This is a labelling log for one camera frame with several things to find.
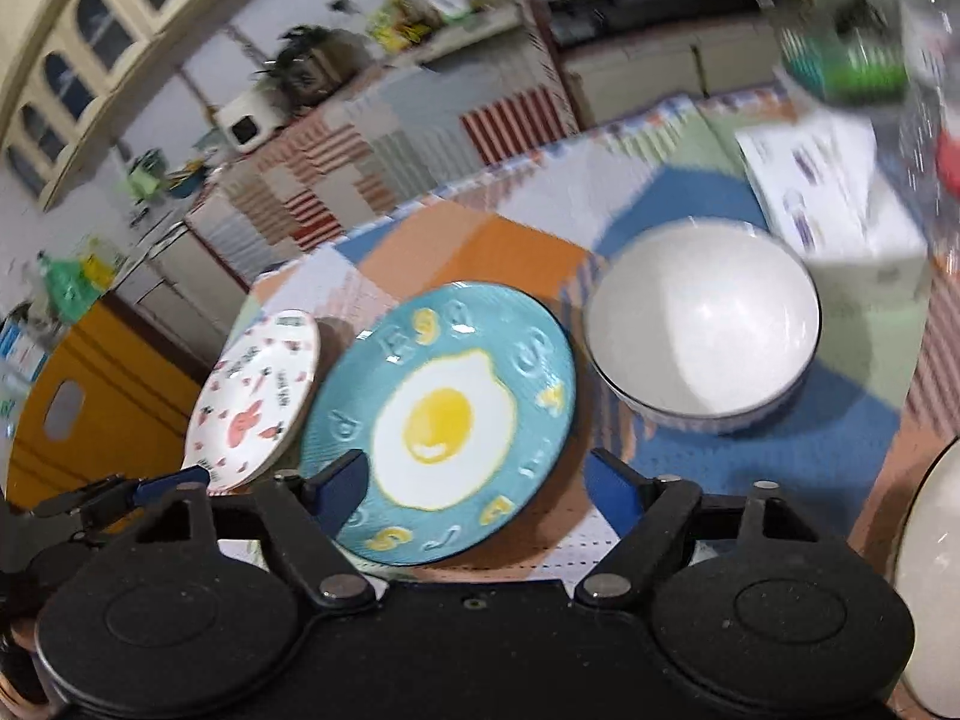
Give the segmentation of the yellow wooden chair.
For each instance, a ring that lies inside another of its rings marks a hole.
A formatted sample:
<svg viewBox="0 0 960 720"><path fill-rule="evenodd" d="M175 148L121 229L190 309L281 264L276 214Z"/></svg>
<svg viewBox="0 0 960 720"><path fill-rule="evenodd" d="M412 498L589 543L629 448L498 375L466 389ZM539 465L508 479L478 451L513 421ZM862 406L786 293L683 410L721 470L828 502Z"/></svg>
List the yellow wooden chair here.
<svg viewBox="0 0 960 720"><path fill-rule="evenodd" d="M106 476L179 470L205 376L106 294L67 330L31 387L10 450L8 500L31 509Z"/></svg>

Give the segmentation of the upper cream cabinets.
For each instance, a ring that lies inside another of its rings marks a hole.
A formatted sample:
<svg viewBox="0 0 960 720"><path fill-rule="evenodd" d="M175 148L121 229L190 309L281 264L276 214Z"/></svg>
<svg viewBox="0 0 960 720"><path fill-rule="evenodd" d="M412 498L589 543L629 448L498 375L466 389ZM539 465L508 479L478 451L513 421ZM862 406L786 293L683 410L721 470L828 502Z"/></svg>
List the upper cream cabinets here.
<svg viewBox="0 0 960 720"><path fill-rule="evenodd" d="M2 163L47 210L161 50L217 0L2 0Z"/></svg>

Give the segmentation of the white bunny carrot plate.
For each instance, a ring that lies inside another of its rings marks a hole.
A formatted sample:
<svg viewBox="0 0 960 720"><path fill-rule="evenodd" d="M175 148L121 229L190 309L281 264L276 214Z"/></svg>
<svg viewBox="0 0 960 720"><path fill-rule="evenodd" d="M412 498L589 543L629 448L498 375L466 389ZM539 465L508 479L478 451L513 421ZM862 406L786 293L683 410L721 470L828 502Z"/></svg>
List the white bunny carrot plate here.
<svg viewBox="0 0 960 720"><path fill-rule="evenodd" d="M316 390L319 325L296 309L263 316L215 362L185 433L185 468L223 496L267 472L295 438Z"/></svg>

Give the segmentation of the white rice cooker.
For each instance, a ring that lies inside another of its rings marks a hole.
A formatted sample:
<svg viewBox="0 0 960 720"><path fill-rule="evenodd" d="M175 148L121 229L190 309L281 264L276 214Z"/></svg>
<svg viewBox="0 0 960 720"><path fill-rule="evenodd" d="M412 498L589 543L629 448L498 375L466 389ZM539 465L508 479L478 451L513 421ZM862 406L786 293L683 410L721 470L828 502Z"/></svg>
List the white rice cooker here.
<svg viewBox="0 0 960 720"><path fill-rule="evenodd" d="M228 143L238 153L247 154L267 143L290 122L290 105L285 94L273 86L251 86L218 107L215 122Z"/></svg>

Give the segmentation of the green plastic basket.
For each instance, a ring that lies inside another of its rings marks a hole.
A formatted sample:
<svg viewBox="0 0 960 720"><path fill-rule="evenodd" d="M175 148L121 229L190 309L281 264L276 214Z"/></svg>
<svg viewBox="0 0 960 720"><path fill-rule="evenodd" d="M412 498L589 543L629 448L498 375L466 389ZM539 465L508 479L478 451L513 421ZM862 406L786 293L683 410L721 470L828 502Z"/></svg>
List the green plastic basket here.
<svg viewBox="0 0 960 720"><path fill-rule="evenodd" d="M822 103L854 107L895 103L907 89L900 36L889 28L805 20L776 33L782 70Z"/></svg>

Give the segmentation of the white tissue box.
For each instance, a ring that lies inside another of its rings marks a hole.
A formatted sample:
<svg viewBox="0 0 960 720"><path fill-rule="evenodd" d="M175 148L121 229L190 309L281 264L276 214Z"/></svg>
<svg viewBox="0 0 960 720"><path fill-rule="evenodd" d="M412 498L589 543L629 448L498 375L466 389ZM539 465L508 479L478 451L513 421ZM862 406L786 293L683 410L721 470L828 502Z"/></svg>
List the white tissue box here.
<svg viewBox="0 0 960 720"><path fill-rule="evenodd" d="M907 304L928 282L928 244L877 165L866 117L819 110L737 130L766 226L838 305Z"/></svg>

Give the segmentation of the patchwork tablecloth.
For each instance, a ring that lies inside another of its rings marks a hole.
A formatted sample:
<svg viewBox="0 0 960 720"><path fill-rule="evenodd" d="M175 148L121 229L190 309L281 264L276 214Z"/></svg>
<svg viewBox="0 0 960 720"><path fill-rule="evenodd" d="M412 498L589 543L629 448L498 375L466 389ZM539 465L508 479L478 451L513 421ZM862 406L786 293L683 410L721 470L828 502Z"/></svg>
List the patchwork tablecloth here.
<svg viewBox="0 0 960 720"><path fill-rule="evenodd" d="M772 89L675 98L260 278L238 332L296 309L322 333L296 468L370 456L340 551L382 578L579 582L619 539L592 471L607 450L709 494L773 481L887 566L958 434L958 284L828 293L736 144L792 120Z"/></svg>

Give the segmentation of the teal fried egg plate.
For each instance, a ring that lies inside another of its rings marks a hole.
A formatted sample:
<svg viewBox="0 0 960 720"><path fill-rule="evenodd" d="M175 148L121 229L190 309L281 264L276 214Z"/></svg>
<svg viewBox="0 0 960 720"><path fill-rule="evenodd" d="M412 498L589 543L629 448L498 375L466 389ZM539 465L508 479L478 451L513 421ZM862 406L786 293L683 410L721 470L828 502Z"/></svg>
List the teal fried egg plate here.
<svg viewBox="0 0 960 720"><path fill-rule="evenodd" d="M444 284L359 333L304 423L299 471L366 455L347 553L423 566L506 527L540 491L576 410L576 362L547 306L504 284Z"/></svg>

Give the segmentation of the white bowl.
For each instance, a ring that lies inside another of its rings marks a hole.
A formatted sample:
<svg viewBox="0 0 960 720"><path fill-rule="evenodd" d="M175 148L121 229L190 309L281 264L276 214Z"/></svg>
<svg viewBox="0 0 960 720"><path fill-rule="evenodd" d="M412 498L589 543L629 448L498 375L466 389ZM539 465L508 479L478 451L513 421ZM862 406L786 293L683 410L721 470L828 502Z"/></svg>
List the white bowl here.
<svg viewBox="0 0 960 720"><path fill-rule="evenodd" d="M647 421L729 434L793 398L822 337L811 273L745 221L653 227L608 264L583 309L599 377Z"/></svg>
<svg viewBox="0 0 960 720"><path fill-rule="evenodd" d="M958 440L954 440L919 484L901 528L893 566L893 586L914 622L913 655L903 678L914 700L939 718L958 717L958 466Z"/></svg>

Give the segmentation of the black pressure cooker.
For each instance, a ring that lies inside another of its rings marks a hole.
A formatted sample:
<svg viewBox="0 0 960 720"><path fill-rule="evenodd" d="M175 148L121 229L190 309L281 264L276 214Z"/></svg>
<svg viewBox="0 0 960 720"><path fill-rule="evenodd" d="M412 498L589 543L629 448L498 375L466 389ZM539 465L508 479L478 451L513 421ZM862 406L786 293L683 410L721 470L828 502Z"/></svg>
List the black pressure cooker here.
<svg viewBox="0 0 960 720"><path fill-rule="evenodd" d="M345 29L298 25L280 37L277 54L263 64L293 107L317 106L370 65L370 54Z"/></svg>

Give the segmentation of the patchwork counter cover cloth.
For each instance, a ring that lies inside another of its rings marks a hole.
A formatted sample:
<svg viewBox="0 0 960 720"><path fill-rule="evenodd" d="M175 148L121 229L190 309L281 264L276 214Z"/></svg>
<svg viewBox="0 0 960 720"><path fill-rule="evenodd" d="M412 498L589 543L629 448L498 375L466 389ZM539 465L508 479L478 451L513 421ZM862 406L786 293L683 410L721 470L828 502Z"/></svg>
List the patchwork counter cover cloth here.
<svg viewBox="0 0 960 720"><path fill-rule="evenodd" d="M231 164L187 227L252 283L275 263L574 130L544 2L526 0L365 71Z"/></svg>

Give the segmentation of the water bottle red label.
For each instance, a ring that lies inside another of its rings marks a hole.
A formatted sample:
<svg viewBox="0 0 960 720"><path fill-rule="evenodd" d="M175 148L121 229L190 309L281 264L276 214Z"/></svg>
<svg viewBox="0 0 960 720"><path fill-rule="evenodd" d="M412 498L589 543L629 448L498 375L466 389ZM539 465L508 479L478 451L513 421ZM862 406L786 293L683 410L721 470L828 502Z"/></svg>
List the water bottle red label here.
<svg viewBox="0 0 960 720"><path fill-rule="evenodd" d="M958 271L958 0L900 0L907 183L932 255Z"/></svg>

